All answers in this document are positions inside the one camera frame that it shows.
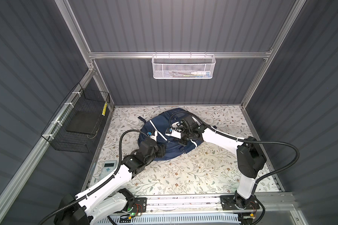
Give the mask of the navy blue student backpack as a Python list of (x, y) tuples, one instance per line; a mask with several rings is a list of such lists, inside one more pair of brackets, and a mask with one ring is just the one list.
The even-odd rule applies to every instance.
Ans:
[(189, 116), (189, 112), (182, 109), (176, 108), (165, 111), (158, 116), (146, 121), (142, 117), (138, 117), (139, 120), (144, 122), (144, 126), (141, 131), (147, 133), (148, 131), (156, 130), (158, 132), (157, 142), (166, 144), (166, 153), (163, 158), (156, 158), (155, 161), (166, 161), (174, 159), (182, 154), (187, 154), (197, 148), (199, 145), (196, 143), (183, 146), (178, 143), (177, 138), (169, 137), (165, 135), (166, 129), (174, 128), (174, 123), (179, 122), (183, 117)]

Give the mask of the light green calculator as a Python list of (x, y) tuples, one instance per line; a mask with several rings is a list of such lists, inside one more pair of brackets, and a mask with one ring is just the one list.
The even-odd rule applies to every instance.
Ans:
[(117, 168), (117, 160), (108, 160), (105, 161), (100, 173), (100, 180), (104, 179), (106, 176), (112, 174)]

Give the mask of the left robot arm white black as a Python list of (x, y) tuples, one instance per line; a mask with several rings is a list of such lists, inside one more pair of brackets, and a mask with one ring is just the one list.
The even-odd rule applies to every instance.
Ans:
[(131, 211), (134, 195), (122, 185), (144, 171), (156, 158), (163, 158), (166, 146), (146, 138), (139, 149), (125, 156), (117, 169), (76, 196), (65, 196), (54, 214), (56, 225), (94, 225), (119, 211)]

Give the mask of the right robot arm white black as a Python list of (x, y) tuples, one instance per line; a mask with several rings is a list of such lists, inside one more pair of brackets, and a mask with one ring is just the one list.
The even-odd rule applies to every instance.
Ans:
[(182, 145), (202, 140), (228, 150), (237, 157), (240, 179), (233, 201), (238, 209), (246, 209), (254, 201), (258, 173), (266, 164), (266, 157), (253, 137), (233, 137), (213, 126), (205, 124), (193, 115), (184, 117), (180, 122), (171, 123), (166, 135), (179, 139)]

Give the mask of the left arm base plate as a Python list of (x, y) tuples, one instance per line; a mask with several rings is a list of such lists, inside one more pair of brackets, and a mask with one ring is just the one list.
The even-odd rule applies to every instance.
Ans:
[(147, 198), (136, 197), (133, 201), (129, 201), (123, 210), (116, 213), (144, 213), (146, 212)]

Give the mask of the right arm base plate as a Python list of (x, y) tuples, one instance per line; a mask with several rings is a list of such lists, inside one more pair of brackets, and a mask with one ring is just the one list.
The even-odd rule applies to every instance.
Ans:
[(241, 197), (240, 195), (222, 195), (220, 196), (220, 204), (225, 211), (232, 210), (258, 210), (260, 205), (254, 196), (250, 196), (248, 199)]

